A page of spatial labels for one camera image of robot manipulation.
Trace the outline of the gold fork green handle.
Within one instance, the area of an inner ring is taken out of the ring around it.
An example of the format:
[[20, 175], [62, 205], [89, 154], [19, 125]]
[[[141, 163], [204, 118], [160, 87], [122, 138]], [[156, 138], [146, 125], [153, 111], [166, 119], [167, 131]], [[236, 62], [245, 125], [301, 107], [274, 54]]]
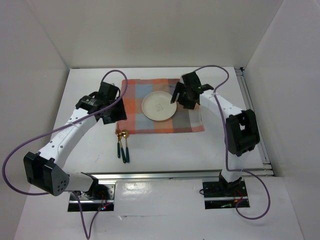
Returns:
[[118, 123], [116, 123], [116, 128], [115, 128], [115, 134], [117, 136], [117, 157], [120, 158], [121, 157], [121, 147], [120, 147], [120, 129], [118, 126]]

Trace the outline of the gold spoon green handle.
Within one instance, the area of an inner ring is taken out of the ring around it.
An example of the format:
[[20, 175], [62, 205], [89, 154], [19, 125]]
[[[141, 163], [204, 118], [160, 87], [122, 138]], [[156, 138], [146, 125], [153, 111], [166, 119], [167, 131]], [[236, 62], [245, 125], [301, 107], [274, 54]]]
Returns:
[[130, 163], [130, 152], [129, 152], [129, 147], [128, 147], [128, 137], [129, 137], [129, 131], [127, 129], [122, 130], [122, 136], [125, 139], [125, 157], [126, 157], [126, 162]]

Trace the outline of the cream round plate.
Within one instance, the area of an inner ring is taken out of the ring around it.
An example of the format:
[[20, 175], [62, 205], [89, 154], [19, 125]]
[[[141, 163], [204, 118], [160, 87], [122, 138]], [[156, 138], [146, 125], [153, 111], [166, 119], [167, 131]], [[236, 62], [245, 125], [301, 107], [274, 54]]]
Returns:
[[177, 103], [171, 103], [172, 95], [164, 91], [149, 93], [141, 103], [143, 114], [150, 120], [162, 122], [170, 119], [177, 111]]

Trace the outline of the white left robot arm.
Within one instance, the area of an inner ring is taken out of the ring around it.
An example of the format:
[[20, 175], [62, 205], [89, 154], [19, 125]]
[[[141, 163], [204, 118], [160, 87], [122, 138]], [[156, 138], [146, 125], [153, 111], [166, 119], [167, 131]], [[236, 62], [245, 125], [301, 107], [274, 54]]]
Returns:
[[53, 196], [80, 191], [86, 199], [92, 200], [99, 191], [106, 192], [106, 187], [99, 184], [94, 176], [84, 172], [66, 173], [63, 167], [81, 138], [98, 121], [107, 125], [126, 120], [120, 92], [117, 86], [102, 82], [98, 91], [83, 96], [75, 105], [65, 128], [37, 153], [28, 152], [24, 156], [27, 181]]

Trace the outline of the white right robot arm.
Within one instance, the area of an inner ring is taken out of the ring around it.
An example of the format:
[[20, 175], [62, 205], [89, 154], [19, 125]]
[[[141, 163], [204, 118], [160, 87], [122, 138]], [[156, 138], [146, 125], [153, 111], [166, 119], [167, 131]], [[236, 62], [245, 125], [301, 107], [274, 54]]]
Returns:
[[200, 105], [221, 118], [226, 150], [218, 190], [223, 196], [230, 196], [241, 181], [249, 152], [260, 142], [254, 111], [241, 109], [217, 94], [211, 85], [202, 85], [195, 72], [180, 77], [170, 102], [177, 102], [188, 110]]

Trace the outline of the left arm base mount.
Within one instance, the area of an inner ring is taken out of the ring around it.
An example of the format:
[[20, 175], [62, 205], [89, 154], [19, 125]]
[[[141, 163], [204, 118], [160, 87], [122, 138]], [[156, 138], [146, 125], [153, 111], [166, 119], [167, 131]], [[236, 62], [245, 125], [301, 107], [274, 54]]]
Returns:
[[76, 191], [83, 212], [113, 212], [115, 208], [114, 198], [116, 183], [105, 181], [100, 183], [102, 186], [95, 191], [94, 195], [89, 195], [82, 191]]

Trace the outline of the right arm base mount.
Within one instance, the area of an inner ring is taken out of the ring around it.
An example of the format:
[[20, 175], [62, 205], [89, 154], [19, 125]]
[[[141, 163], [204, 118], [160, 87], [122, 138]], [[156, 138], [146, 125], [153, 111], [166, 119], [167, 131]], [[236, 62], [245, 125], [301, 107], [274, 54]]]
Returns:
[[204, 207], [211, 209], [249, 208], [250, 202], [245, 182], [242, 180], [238, 186], [230, 190], [222, 190], [218, 181], [202, 183], [199, 193], [204, 197]]

